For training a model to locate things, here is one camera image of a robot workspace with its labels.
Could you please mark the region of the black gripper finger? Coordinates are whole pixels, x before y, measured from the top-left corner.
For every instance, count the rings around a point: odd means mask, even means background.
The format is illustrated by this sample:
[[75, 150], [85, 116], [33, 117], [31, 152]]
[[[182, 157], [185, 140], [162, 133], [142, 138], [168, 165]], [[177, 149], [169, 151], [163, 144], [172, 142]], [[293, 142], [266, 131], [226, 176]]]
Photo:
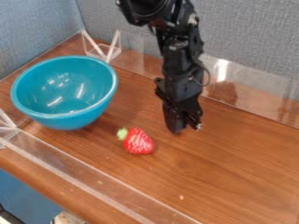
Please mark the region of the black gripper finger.
[[178, 105], [163, 103], [163, 116], [169, 130], [178, 134], [188, 126], [202, 128], [202, 106], [197, 101], [184, 101]]

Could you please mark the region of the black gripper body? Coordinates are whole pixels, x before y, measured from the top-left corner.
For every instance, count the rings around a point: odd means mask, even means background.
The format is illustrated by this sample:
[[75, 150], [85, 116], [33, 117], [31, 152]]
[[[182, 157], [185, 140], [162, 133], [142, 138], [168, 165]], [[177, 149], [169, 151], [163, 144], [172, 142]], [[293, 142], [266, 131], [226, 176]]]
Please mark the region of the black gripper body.
[[155, 93], [163, 100], [166, 114], [201, 117], [200, 96], [204, 91], [208, 67], [200, 59], [202, 51], [188, 45], [163, 47], [163, 78], [155, 79]]

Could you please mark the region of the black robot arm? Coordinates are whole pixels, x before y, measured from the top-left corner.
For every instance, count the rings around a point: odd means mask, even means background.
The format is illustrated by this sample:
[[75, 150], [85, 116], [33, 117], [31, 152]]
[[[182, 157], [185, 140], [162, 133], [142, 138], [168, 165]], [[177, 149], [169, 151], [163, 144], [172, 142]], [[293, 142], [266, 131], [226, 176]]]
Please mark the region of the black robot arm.
[[117, 0], [127, 22], [147, 26], [163, 56], [163, 77], [154, 80], [169, 130], [202, 128], [200, 96], [212, 73], [201, 61], [201, 19], [192, 0]]

